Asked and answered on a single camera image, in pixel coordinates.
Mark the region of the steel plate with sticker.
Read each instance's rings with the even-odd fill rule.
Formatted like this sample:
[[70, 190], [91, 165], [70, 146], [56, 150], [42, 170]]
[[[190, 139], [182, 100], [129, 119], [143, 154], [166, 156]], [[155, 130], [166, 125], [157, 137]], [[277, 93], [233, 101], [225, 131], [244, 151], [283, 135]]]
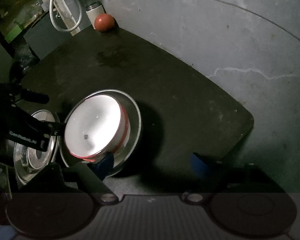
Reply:
[[46, 152], [15, 143], [13, 157], [17, 180], [26, 185], [49, 163], [54, 162], [59, 147], [59, 136], [51, 136]]

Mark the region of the white bowl red rim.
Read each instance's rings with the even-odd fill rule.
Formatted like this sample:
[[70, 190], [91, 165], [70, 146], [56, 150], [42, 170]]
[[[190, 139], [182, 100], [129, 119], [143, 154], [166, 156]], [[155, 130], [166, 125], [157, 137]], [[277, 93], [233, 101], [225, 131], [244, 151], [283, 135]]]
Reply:
[[80, 103], [66, 121], [64, 142], [71, 155], [93, 161], [124, 146], [130, 133], [125, 108], [107, 94], [93, 95]]

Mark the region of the deep steel mixing bowl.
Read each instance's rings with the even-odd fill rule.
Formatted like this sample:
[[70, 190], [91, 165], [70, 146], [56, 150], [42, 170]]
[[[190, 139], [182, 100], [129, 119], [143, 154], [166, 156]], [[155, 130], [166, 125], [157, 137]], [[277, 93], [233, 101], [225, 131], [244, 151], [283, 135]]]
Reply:
[[141, 132], [141, 113], [136, 101], [117, 89], [96, 91], [82, 99], [65, 120], [60, 155], [65, 167], [77, 163], [96, 167], [110, 153], [106, 167], [110, 177], [134, 151]]

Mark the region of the dark grey cabinet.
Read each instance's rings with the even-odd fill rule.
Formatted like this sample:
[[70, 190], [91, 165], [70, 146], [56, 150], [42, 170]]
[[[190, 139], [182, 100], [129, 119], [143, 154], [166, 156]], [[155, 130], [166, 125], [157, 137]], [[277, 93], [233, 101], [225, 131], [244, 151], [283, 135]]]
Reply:
[[71, 37], [71, 33], [57, 31], [53, 27], [48, 14], [24, 34], [26, 43], [40, 60]]

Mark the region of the green box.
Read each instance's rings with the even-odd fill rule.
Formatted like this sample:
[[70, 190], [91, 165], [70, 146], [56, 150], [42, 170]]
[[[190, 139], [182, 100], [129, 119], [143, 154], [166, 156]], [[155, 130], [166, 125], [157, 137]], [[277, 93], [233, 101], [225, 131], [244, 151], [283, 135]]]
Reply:
[[12, 30], [5, 35], [6, 42], [11, 43], [22, 31], [23, 30], [19, 25], [14, 26]]

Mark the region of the red ball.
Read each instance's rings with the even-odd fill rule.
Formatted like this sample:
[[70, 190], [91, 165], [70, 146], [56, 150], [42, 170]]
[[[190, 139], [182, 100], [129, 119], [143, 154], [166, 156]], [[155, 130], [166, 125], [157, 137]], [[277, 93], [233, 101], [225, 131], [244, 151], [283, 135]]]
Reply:
[[94, 21], [94, 27], [99, 32], [105, 32], [115, 26], [115, 19], [110, 14], [100, 14]]

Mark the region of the white thermos flask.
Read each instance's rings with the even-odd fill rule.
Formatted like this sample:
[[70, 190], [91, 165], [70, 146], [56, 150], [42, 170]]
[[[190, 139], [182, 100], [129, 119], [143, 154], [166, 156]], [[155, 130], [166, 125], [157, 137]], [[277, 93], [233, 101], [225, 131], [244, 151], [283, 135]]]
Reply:
[[104, 7], [100, 1], [94, 2], [94, 3], [86, 6], [85, 11], [86, 11], [86, 14], [87, 14], [93, 28], [95, 28], [94, 22], [95, 22], [96, 18], [99, 15], [106, 13], [104, 10]]

